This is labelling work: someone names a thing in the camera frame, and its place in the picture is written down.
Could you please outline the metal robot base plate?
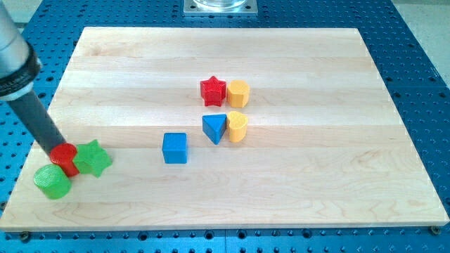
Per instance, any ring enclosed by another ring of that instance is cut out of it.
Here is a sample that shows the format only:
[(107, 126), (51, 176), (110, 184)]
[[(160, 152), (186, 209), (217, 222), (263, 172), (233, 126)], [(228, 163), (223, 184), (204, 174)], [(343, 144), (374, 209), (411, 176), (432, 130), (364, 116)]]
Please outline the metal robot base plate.
[(257, 0), (184, 0), (184, 16), (257, 16)]

